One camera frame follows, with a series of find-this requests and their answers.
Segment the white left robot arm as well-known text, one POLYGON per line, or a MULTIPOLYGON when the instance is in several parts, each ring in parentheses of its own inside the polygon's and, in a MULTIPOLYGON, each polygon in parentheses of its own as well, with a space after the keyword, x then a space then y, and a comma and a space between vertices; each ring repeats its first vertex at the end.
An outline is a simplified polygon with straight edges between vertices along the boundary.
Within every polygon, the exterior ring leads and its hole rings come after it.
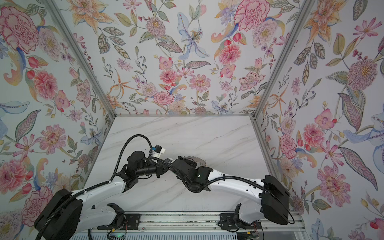
POLYGON ((147 157, 144 152, 135 151, 120 171, 114 170, 109 180, 79 191, 58 191, 34 223, 38 230, 36 238, 69 240, 79 232, 100 226, 124 228, 130 222, 125 210, 106 201, 127 192, 144 176, 165 174, 172 160, 161 160, 160 155, 150 152, 147 157))

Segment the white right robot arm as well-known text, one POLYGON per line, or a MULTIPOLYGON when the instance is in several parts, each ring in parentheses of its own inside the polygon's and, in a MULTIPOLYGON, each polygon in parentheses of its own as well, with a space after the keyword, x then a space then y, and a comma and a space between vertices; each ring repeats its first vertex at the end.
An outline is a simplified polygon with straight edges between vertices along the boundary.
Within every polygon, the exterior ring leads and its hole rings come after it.
POLYGON ((289 221, 290 193, 273 176, 246 179, 226 175, 209 167, 198 167, 197 162, 183 157, 171 161, 171 166, 171 171, 192 193, 220 191, 247 199, 247 204, 238 204, 235 210, 237 220, 243 223, 260 219, 278 225, 294 223, 289 221))

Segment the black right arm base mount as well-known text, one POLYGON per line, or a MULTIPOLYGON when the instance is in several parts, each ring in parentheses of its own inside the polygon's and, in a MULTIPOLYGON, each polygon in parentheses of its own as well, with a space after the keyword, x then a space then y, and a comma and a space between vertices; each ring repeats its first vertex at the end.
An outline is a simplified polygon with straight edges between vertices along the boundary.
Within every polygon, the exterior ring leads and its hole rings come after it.
POLYGON ((239 231, 239 230, 261 230, 262 226, 260 221, 254 221, 251 224, 248 224, 244 221, 241 221, 237 217, 235 217, 234 213, 230 214, 225 214, 221 213, 219 215, 219 222, 217 225, 222 229, 222 230, 228 230, 228 231, 239 231))

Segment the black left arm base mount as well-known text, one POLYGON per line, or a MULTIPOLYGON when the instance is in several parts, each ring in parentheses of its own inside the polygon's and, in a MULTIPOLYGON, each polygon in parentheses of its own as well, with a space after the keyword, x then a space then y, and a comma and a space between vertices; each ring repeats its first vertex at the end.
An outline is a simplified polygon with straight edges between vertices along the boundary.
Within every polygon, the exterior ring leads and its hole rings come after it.
POLYGON ((141 214, 124 214, 115 217, 113 222, 106 226, 98 226, 97 230, 138 230, 141 214))

